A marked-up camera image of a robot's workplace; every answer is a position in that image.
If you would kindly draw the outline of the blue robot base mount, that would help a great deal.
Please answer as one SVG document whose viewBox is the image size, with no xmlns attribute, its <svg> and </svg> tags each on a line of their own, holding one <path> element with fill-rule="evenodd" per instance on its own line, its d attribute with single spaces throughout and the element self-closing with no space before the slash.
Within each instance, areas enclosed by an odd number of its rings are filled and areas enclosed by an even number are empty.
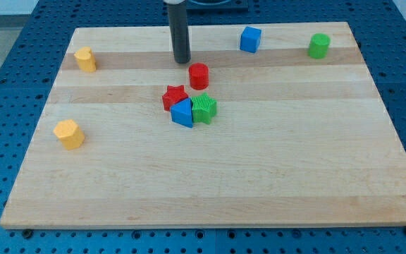
<svg viewBox="0 0 406 254">
<path fill-rule="evenodd" d="M 248 0 L 188 0 L 189 11 L 224 11 L 241 10 L 249 8 Z"/>
</svg>

